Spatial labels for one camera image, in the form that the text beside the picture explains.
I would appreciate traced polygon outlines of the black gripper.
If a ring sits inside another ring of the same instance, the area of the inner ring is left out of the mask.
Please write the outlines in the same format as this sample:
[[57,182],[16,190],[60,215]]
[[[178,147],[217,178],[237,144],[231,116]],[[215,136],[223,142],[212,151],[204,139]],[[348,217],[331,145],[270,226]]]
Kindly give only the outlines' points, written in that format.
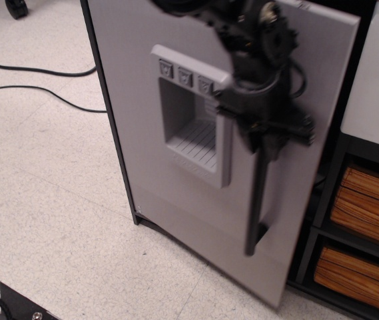
[[276,161],[289,139],[304,145],[314,141],[314,120],[292,102],[286,83],[277,80],[262,89],[234,81],[213,97],[219,109],[236,119],[238,131],[251,153],[264,143],[268,162]]

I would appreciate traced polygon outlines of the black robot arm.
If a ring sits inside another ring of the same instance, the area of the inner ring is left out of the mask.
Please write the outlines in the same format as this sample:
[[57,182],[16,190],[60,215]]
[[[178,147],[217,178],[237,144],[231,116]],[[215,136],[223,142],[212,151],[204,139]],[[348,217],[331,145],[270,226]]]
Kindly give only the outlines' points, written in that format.
[[233,117],[248,149],[275,161],[288,140],[311,145],[314,121],[294,99],[307,86],[292,58],[296,30],[277,1],[155,1],[164,13],[212,28],[232,61],[232,79],[212,92],[220,113]]

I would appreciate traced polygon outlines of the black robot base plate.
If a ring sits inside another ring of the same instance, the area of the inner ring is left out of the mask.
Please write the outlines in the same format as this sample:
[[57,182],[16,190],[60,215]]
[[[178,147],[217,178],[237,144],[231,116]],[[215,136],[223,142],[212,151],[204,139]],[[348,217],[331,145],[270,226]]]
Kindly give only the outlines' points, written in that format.
[[1,299],[8,306],[14,319],[58,320],[58,317],[50,311],[2,282],[0,282],[0,294]]

